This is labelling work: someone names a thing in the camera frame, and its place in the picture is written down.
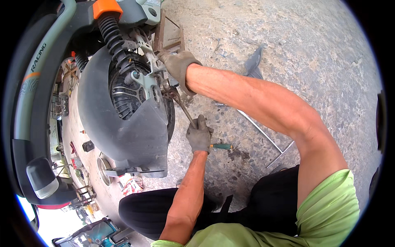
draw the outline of rear shock absorber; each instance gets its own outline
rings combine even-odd
[[[75,64],[77,65],[79,72],[81,73],[89,61],[88,57],[85,54],[78,52],[75,54],[74,59],[75,59]]]
[[[117,61],[116,68],[119,69],[119,73],[122,75],[126,72],[134,70],[134,61],[130,60],[131,56],[125,53],[126,47],[122,47],[125,42],[122,39],[120,30],[118,27],[117,20],[110,14],[103,14],[99,18],[99,29],[104,38],[104,42],[107,44],[112,60]],[[126,84],[132,84],[133,79],[130,76],[126,76],[129,80],[125,79]]]

